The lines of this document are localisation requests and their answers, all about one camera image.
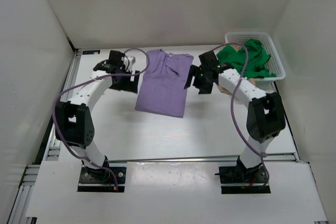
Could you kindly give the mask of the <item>purple t shirt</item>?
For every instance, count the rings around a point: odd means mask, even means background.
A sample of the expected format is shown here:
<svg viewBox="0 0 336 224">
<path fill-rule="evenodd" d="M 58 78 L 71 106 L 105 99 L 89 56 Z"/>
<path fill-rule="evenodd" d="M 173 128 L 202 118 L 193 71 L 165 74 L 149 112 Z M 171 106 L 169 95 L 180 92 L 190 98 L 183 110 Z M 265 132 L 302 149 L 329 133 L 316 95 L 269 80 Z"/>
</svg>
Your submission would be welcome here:
<svg viewBox="0 0 336 224">
<path fill-rule="evenodd" d="M 162 49 L 147 54 L 149 67 L 143 74 L 135 109 L 182 118 L 187 95 L 184 87 L 194 57 L 189 54 L 170 55 Z"/>
</svg>

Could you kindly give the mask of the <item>green t shirt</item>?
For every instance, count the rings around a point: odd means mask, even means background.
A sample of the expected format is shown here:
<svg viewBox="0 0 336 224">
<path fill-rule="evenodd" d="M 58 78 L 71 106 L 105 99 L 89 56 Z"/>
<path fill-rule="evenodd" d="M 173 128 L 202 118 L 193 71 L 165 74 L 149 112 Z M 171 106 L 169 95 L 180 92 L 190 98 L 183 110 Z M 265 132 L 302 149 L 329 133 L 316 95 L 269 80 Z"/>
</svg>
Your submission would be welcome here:
<svg viewBox="0 0 336 224">
<path fill-rule="evenodd" d="M 245 42 L 244 46 L 247 48 L 249 53 L 248 64 L 244 71 L 244 77 L 248 79 L 276 77 L 276 75 L 271 73 L 265 66 L 265 64 L 270 60 L 271 55 L 267 54 L 259 40 L 250 39 Z M 219 51 L 217 58 L 220 63 L 231 64 L 238 73 L 241 73 L 245 64 L 246 53 L 244 48 L 236 50 L 233 46 L 227 45 Z"/>
</svg>

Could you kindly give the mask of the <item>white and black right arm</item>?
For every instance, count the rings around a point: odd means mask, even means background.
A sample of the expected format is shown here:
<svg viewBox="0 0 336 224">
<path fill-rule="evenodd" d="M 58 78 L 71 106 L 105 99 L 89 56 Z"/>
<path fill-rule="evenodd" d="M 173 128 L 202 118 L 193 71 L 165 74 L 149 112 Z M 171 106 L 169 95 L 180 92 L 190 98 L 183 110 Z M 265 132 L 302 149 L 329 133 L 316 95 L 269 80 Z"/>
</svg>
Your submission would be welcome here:
<svg viewBox="0 0 336 224">
<path fill-rule="evenodd" d="M 200 94 L 210 94 L 214 84 L 232 94 L 231 103 L 238 99 L 247 109 L 248 137 L 241 139 L 246 147 L 236 166 L 220 172 L 230 183 L 249 182 L 259 172 L 269 176 L 263 162 L 272 140 L 285 128 L 285 110 L 277 92 L 267 93 L 243 78 L 229 63 L 220 63 L 213 51 L 199 56 L 200 65 L 190 67 L 186 88 L 194 86 Z"/>
</svg>

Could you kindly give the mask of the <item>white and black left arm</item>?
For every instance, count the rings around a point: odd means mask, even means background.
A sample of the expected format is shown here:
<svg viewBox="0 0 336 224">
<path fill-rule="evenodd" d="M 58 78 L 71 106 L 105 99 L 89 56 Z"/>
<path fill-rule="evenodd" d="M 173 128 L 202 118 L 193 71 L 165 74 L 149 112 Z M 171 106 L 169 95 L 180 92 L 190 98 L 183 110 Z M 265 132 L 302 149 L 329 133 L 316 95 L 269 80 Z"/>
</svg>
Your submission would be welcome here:
<svg viewBox="0 0 336 224">
<path fill-rule="evenodd" d="M 137 93 L 140 71 L 133 71 L 133 56 L 112 50 L 109 57 L 95 65 L 90 79 L 74 87 L 66 102 L 56 99 L 53 120 L 56 138 L 72 156 L 81 160 L 85 173 L 99 183 L 115 179 L 108 158 L 94 143 L 95 128 L 91 112 L 108 89 Z"/>
</svg>

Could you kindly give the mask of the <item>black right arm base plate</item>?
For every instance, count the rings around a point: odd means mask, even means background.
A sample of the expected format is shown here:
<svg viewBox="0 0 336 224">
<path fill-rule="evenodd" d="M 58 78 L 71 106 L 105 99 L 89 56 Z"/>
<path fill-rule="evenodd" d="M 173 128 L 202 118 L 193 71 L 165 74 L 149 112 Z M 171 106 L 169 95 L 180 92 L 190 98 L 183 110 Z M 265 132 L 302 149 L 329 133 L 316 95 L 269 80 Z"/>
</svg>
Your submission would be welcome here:
<svg viewBox="0 0 336 224">
<path fill-rule="evenodd" d="M 219 177 L 222 195 L 270 194 L 267 173 L 262 165 L 243 171 L 237 166 L 220 166 Z"/>
</svg>

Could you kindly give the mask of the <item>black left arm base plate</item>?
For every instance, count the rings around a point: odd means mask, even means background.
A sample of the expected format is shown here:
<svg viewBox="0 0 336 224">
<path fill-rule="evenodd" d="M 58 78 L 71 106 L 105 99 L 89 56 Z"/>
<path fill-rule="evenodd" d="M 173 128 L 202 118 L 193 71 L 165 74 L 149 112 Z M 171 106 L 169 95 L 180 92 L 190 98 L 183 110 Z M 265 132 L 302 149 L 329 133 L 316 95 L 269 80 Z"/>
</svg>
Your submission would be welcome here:
<svg viewBox="0 0 336 224">
<path fill-rule="evenodd" d="M 123 193 L 125 190 L 127 168 L 125 166 L 110 166 L 110 169 L 113 171 L 117 179 L 117 186 L 114 184 L 114 177 L 110 172 L 103 169 L 92 169 L 82 166 L 77 191 L 94 193 Z"/>
</svg>

